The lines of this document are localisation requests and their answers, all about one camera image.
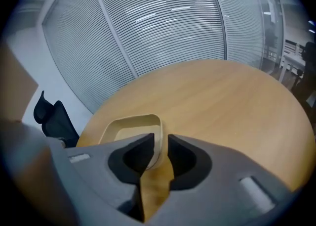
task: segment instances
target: wooden tabletop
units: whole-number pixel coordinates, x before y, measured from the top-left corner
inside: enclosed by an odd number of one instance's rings
[[[158,167],[141,178],[146,219],[168,197],[173,178],[168,134],[236,149],[291,190],[303,185],[315,166],[313,130],[295,97],[264,72],[222,60],[172,64],[134,80],[100,107],[77,146],[98,144],[115,119],[150,113],[162,119],[164,143]]]

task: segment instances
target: metal window frame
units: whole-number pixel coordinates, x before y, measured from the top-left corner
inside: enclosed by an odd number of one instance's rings
[[[260,7],[260,11],[261,11],[261,19],[262,19],[262,32],[263,32],[263,46],[262,46],[262,56],[261,56],[261,61],[260,61],[260,68],[262,68],[262,62],[263,62],[263,55],[265,53],[265,41],[266,41],[266,36],[265,36],[265,21],[264,21],[264,17],[263,17],[263,10],[262,10],[262,5],[261,5],[261,0],[259,1],[259,7]]]
[[[228,52],[228,48],[227,48],[227,26],[226,26],[226,21],[225,21],[225,16],[223,15],[223,8],[221,3],[219,2],[219,0],[215,0],[218,11],[219,11],[219,16],[221,18],[221,23],[222,23],[222,29],[223,29],[223,40],[224,40],[224,60],[229,60],[228,56],[229,56],[229,52]]]
[[[281,63],[282,62],[282,57],[284,55],[284,49],[285,49],[285,25],[286,25],[286,20],[285,20],[283,2],[281,0],[280,0],[280,5],[281,5],[282,21],[283,21],[283,46],[282,46],[282,52],[281,52],[281,56],[280,56],[280,63]]]
[[[54,5],[55,1],[56,0],[45,0],[45,2],[43,4],[43,7],[40,10],[39,17],[38,17],[37,24],[36,24],[36,28],[37,28],[38,35],[40,37],[40,41],[41,41],[43,47],[50,53],[52,59],[54,59],[54,58],[52,57],[52,54],[51,54],[51,52],[49,50],[49,47],[48,47],[48,42],[46,40],[44,29],[43,29],[43,23],[44,23],[47,15],[48,15],[50,9]],[[115,39],[116,43],[118,44],[118,47],[119,47],[119,49],[120,49],[120,51],[121,51],[121,53],[122,53],[127,65],[128,65],[128,67],[129,67],[129,69],[131,70],[133,76],[135,78],[138,78],[138,74],[136,73],[135,68],[133,67],[133,65],[132,65],[132,63],[131,63],[131,61],[130,61],[130,59],[129,59],[126,51],[125,51],[125,48],[124,48],[124,46],[122,45],[122,43],[121,43],[121,41],[119,39],[119,36],[118,36],[118,34],[117,34],[113,24],[112,24],[112,21],[111,21],[109,15],[108,15],[108,13],[107,13],[107,10],[104,7],[103,1],[102,0],[98,0],[98,2],[99,2],[99,5],[101,6],[101,10],[102,10],[102,12],[103,12],[103,14],[105,16],[105,19],[106,19],[106,21],[107,21],[107,23],[108,23],[108,25],[110,27],[110,30],[111,30],[111,32],[112,32],[112,34],[114,36],[114,39]]]
[[[128,54],[127,54],[127,52],[126,52],[126,50],[125,50],[120,38],[119,38],[119,35],[118,35],[117,31],[114,28],[114,25],[112,23],[112,20],[111,20],[111,18],[109,16],[109,13],[108,13],[105,5],[103,3],[103,0],[98,0],[98,2],[99,2],[99,5],[101,7],[101,10],[103,12],[103,15],[104,15],[104,17],[105,17],[105,19],[106,19],[106,21],[107,21],[107,23],[109,25],[109,28],[110,28],[110,30],[111,30],[111,32],[113,34],[113,37],[114,37],[114,39],[115,39],[115,41],[116,41],[116,43],[117,43],[117,45],[118,45],[123,57],[124,57],[128,67],[129,67],[129,69],[131,70],[131,72],[134,75],[134,77],[138,78],[139,76],[138,76],[138,74],[137,74],[132,62],[129,59],[129,56],[128,56]]]

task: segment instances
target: black office chair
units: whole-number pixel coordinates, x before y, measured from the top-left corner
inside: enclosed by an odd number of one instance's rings
[[[76,146],[79,135],[62,102],[57,101],[52,105],[44,98],[44,91],[42,91],[33,114],[35,121],[41,124],[41,129],[46,136],[63,140],[66,148]]]
[[[295,81],[292,93],[300,102],[310,122],[313,124],[316,122],[316,103],[311,107],[306,100],[316,90],[316,45],[314,43],[306,43],[302,52],[302,58],[306,62],[304,75],[299,83]]]

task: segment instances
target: white wall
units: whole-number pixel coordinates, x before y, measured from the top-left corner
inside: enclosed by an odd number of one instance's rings
[[[34,107],[44,90],[46,100],[54,104],[60,100],[80,135],[92,113],[82,104],[61,76],[45,39],[36,27],[20,30],[8,38],[7,44],[25,70],[38,83],[39,87],[32,97],[22,121],[40,129],[33,117]]]
[[[307,42],[314,42],[314,34],[309,32],[312,25],[308,23],[309,17],[305,9],[299,5],[284,5],[285,38],[305,46]]]

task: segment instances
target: chair headrest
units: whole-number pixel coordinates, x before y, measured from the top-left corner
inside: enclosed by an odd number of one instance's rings
[[[44,91],[42,91],[33,112],[35,121],[39,124],[45,123],[53,112],[54,106],[44,98]]]

